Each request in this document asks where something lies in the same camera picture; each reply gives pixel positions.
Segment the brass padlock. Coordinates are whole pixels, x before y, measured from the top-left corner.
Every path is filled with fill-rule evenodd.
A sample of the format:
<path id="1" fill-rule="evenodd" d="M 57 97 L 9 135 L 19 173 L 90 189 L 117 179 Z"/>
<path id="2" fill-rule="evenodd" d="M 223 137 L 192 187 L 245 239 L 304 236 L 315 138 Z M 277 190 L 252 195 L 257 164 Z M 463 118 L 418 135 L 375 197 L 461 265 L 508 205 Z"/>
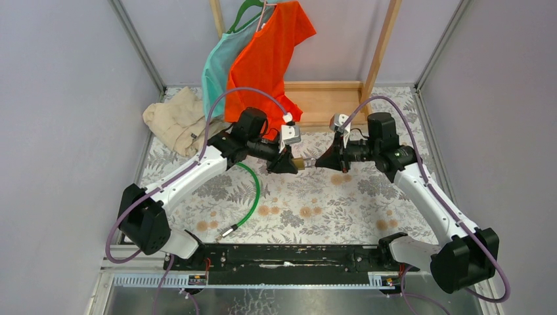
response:
<path id="1" fill-rule="evenodd" d="M 293 158 L 292 163 L 298 171 L 302 171 L 305 169 L 305 160 L 301 157 Z"/>

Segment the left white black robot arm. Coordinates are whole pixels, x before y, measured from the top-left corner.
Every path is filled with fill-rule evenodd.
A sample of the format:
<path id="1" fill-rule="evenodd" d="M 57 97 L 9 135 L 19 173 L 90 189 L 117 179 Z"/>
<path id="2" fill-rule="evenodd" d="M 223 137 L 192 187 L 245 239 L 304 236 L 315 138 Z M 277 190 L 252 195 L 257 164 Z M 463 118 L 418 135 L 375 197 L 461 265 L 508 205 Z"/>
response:
<path id="1" fill-rule="evenodd" d="M 248 108 L 230 129 L 209 138 L 174 172 L 145 188 L 129 185 L 122 194 L 117 228 L 145 255 L 162 251 L 178 256 L 189 270 L 200 267 L 204 260 L 200 241 L 190 232 L 172 228 L 167 216 L 190 193 L 248 156 L 265 160 L 272 173 L 297 173 L 290 146 L 301 140 L 299 127 L 289 121 L 281 125 L 276 142 L 266 143 L 261 135 L 266 124 L 262 111 Z"/>

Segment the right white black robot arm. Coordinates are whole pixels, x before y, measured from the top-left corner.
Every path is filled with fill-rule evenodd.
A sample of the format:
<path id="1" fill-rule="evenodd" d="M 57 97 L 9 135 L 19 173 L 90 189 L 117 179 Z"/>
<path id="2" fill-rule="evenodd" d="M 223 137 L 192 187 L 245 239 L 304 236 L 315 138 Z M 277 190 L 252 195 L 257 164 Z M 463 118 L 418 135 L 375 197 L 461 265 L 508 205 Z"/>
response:
<path id="1" fill-rule="evenodd" d="M 436 245 L 417 241 L 406 233 L 380 239 L 376 260 L 385 270 L 405 264 L 430 273 L 446 293 L 454 293 L 495 275 L 499 237 L 481 229 L 459 211 L 439 190 L 411 146 L 399 141 L 391 114 L 367 117 L 368 137 L 350 140 L 348 116 L 336 114 L 330 122 L 335 132 L 316 167 L 346 173 L 353 162 L 374 162 L 377 170 L 408 197 L 434 232 Z"/>

